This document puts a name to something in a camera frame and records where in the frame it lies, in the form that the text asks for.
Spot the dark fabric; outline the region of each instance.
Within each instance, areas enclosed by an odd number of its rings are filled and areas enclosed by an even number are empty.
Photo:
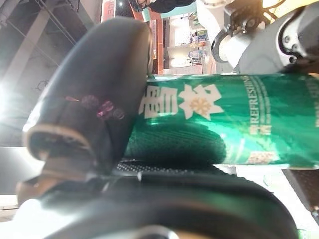
[[[188,6],[195,0],[157,0],[149,5],[152,11],[166,13],[172,11],[177,6]]]

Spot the green can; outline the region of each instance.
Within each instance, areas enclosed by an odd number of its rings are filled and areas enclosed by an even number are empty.
[[[125,157],[316,168],[319,80],[291,74],[155,76]]]

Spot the beverage can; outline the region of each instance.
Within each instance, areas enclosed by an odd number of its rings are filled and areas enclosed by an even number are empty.
[[[319,80],[300,74],[154,76],[125,157],[317,167]]]

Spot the beer can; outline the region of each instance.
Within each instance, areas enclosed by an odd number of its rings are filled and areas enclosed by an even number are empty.
[[[319,80],[300,74],[155,76],[125,157],[316,168]]]

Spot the person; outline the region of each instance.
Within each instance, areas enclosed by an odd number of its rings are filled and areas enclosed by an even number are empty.
[[[149,7],[152,11],[166,13],[178,6],[188,6],[195,0],[129,0],[134,11],[140,12]]]

